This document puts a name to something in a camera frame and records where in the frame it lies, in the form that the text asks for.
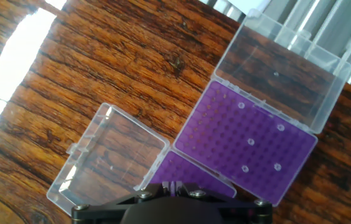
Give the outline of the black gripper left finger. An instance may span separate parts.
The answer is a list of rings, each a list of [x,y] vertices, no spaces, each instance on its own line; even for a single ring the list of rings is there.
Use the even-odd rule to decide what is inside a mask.
[[[142,190],[103,205],[79,204],[71,209],[71,224],[120,223],[127,209],[154,199],[169,197],[170,183],[149,184]]]

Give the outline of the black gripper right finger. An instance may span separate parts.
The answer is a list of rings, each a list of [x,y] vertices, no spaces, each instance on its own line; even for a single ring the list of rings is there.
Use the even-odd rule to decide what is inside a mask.
[[[196,183],[177,183],[177,196],[185,202],[177,204],[180,213],[193,223],[272,223],[272,204],[257,199],[243,202]]]

